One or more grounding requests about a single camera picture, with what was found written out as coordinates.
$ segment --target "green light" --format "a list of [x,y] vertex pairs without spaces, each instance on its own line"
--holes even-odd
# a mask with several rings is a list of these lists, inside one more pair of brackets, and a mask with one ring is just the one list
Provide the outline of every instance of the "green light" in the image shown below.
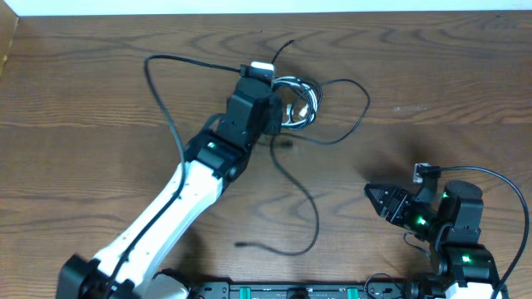
[[417,219],[417,224],[425,225],[425,224],[426,224],[426,221],[425,221],[425,219],[423,219],[422,216],[420,216],[420,217]]

